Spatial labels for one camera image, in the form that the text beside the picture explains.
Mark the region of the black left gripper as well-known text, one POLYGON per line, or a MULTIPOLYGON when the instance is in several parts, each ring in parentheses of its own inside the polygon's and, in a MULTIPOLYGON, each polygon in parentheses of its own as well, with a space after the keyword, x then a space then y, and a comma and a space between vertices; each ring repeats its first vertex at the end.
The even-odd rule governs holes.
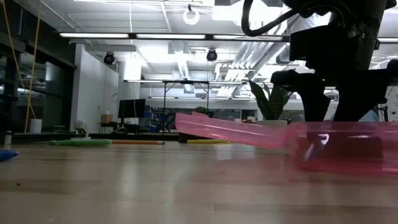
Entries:
MULTIPOLYGON (((397 68, 370 70, 374 50, 379 46, 377 36, 366 32, 366 26, 355 21, 348 12, 337 12, 338 18, 325 26, 317 26, 290 35, 290 60, 301 60, 313 73, 296 70, 274 72, 271 83, 284 88, 304 86, 302 98, 305 121, 324 120, 330 99, 325 87, 341 85, 397 84, 397 68)), ((385 88, 365 96, 364 91, 339 88, 340 101, 334 113, 334 137, 375 137, 374 123, 378 115, 374 108, 385 99, 385 88)))

